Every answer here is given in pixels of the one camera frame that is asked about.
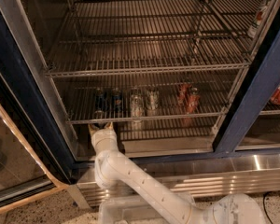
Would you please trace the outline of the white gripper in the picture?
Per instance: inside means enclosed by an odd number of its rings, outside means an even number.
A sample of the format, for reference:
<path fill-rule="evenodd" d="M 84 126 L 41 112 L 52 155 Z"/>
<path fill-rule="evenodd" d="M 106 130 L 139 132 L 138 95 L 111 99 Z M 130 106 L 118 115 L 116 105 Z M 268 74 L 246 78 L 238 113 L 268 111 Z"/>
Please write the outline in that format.
<path fill-rule="evenodd" d="M 114 131 L 113 122 L 108 122 L 102 130 L 94 124 L 88 125 L 91 135 L 91 143 L 96 153 L 106 150 L 118 150 L 117 135 Z"/>

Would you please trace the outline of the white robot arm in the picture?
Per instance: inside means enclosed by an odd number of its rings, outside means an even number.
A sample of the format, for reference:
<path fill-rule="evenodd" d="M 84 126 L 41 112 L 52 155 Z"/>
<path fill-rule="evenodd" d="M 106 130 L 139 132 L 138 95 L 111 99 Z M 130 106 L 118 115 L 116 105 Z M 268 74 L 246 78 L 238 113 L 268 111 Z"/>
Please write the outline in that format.
<path fill-rule="evenodd" d="M 227 195 L 205 209 L 197 207 L 122 154 L 111 122 L 103 128 L 90 124 L 88 129 L 96 152 L 95 181 L 100 188 L 125 183 L 170 224 L 266 224 L 259 205 L 245 194 Z"/>

